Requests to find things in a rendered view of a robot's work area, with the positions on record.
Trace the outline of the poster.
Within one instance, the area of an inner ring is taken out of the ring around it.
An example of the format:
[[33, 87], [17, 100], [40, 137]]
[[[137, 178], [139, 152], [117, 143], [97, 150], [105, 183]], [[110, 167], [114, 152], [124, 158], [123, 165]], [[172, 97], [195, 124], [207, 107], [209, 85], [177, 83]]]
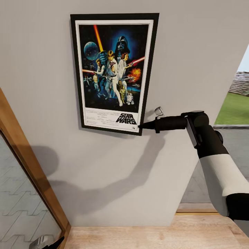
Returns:
[[142, 136], [159, 13], [70, 17], [82, 128]]

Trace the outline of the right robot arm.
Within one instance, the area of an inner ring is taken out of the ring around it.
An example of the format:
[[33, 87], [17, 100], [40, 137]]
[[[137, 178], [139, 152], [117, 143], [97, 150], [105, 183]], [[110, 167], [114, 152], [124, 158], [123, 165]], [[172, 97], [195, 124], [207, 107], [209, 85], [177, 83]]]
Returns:
[[187, 129], [199, 156], [210, 200], [224, 217], [229, 217], [249, 238], [249, 183], [226, 148], [223, 137], [209, 125], [209, 117], [197, 110], [166, 117], [162, 107], [155, 111], [154, 121], [139, 125], [143, 129]]

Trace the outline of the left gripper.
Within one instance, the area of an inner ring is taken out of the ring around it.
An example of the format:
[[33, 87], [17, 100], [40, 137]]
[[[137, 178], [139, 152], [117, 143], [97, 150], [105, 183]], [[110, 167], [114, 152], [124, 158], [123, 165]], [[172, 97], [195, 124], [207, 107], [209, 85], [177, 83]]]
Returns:
[[49, 247], [48, 247], [48, 245], [47, 245], [47, 246], [45, 246], [45, 247], [42, 248], [42, 249], [57, 249], [58, 246], [62, 243], [62, 241], [63, 241], [64, 239], [65, 239], [65, 237], [63, 236], [63, 237], [60, 238], [58, 241], [56, 241], [54, 244], [50, 245]]

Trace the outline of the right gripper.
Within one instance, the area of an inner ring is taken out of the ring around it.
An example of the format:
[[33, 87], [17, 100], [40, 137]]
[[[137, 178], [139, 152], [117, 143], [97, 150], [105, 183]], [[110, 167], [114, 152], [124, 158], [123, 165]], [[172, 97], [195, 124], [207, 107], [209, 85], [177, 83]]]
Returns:
[[160, 133], [160, 131], [165, 130], [175, 130], [175, 120], [174, 117], [163, 117], [157, 119], [155, 117], [154, 121], [144, 123], [143, 125], [139, 125], [139, 128], [143, 129], [155, 129], [156, 133]]

